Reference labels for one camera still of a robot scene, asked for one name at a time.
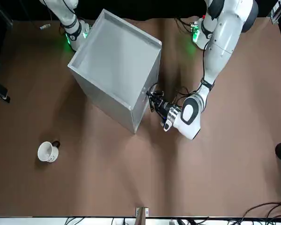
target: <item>aluminum box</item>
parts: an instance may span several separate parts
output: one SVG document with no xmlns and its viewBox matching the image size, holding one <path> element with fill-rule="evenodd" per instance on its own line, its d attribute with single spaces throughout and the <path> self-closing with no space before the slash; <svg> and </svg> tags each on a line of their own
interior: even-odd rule
<svg viewBox="0 0 281 225">
<path fill-rule="evenodd" d="M 135 133 L 157 82 L 162 43 L 103 9 L 68 67 L 103 112 Z"/>
</svg>

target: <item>brown tabletop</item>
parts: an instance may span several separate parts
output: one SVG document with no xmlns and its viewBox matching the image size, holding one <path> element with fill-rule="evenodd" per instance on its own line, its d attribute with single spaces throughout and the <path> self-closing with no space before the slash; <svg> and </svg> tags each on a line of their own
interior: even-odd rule
<svg viewBox="0 0 281 225">
<path fill-rule="evenodd" d="M 202 51 L 173 19 L 130 21 L 163 42 L 161 87 L 194 90 Z M 281 201 L 281 35 L 269 19 L 242 34 L 215 82 L 195 140 L 165 133 L 149 109 L 136 135 L 86 98 L 67 64 L 59 22 L 38 31 L 15 22 L 0 55 L 0 215 L 241 216 Z M 37 148 L 59 139 L 56 162 Z M 265 210 L 249 216 L 264 216 Z"/>
</svg>

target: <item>black background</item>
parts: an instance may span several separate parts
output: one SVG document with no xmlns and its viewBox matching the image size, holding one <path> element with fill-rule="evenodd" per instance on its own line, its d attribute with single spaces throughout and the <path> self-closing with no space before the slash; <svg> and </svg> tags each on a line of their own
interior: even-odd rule
<svg viewBox="0 0 281 225">
<path fill-rule="evenodd" d="M 22 0 L 32 20 L 49 20 L 44 5 L 38 0 Z M 268 16 L 277 0 L 256 0 L 259 17 Z M 19 0 L 0 0 L 14 20 L 27 20 Z M 76 12 L 85 19 L 96 19 L 102 9 L 122 18 L 147 20 L 150 18 L 188 18 L 206 13 L 204 0 L 80 0 Z"/>
</svg>

